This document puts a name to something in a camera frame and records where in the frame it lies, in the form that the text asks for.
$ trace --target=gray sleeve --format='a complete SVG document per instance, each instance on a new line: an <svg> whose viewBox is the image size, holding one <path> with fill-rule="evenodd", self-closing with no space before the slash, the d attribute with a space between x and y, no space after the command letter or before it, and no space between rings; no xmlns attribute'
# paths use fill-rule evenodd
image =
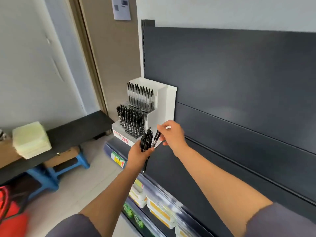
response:
<svg viewBox="0 0 316 237"><path fill-rule="evenodd" d="M56 225L46 237L101 237L88 217L72 215Z"/></svg>
<svg viewBox="0 0 316 237"><path fill-rule="evenodd" d="M315 237L316 225L278 203L256 213L247 223L245 237Z"/></svg>

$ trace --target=right hand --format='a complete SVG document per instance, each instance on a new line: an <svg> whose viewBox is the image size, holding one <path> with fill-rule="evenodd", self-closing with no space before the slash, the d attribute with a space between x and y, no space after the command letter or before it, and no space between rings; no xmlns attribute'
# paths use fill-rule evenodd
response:
<svg viewBox="0 0 316 237"><path fill-rule="evenodd" d="M175 121L168 120L162 125L157 125L157 130L161 133L159 140L165 140L163 145L170 146L175 156L179 157L188 146L185 142L183 129Z"/></svg>

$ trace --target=forearm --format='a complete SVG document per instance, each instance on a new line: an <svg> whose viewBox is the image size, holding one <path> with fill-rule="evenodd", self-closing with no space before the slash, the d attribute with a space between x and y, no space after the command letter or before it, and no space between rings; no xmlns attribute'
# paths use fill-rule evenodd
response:
<svg viewBox="0 0 316 237"><path fill-rule="evenodd" d="M139 171L125 168L113 182L81 212L102 237L112 236L121 209Z"/></svg>
<svg viewBox="0 0 316 237"><path fill-rule="evenodd" d="M178 157L235 237L243 236L247 222L255 213L272 204L260 192L192 148L184 148Z"/></svg>

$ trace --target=white acrylic display stand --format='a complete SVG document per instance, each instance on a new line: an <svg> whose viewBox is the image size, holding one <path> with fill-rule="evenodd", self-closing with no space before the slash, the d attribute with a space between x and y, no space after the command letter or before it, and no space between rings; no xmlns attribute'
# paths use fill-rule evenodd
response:
<svg viewBox="0 0 316 237"><path fill-rule="evenodd" d="M147 131L150 127L153 135L155 135L157 131L157 124L161 125L167 120L174 119L177 88L142 77L133 79L130 82L134 85L138 84L139 86L144 86L154 90L155 109L144 116L144 121L145 130ZM129 146L132 146L137 141L134 137L124 131L124 129L120 126L119 121L112 124L112 129L113 134Z"/></svg>

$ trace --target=floor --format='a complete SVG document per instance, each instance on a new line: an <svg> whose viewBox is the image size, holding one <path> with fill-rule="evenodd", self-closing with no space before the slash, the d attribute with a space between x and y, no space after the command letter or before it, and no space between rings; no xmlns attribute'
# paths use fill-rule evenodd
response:
<svg viewBox="0 0 316 237"><path fill-rule="evenodd" d="M44 237L61 220L81 211L122 171L103 151L104 143L110 138L113 135L83 143L81 146L91 167L68 171L61 177L58 191L43 193L29 204L26 237ZM138 235L120 216L113 236Z"/></svg>

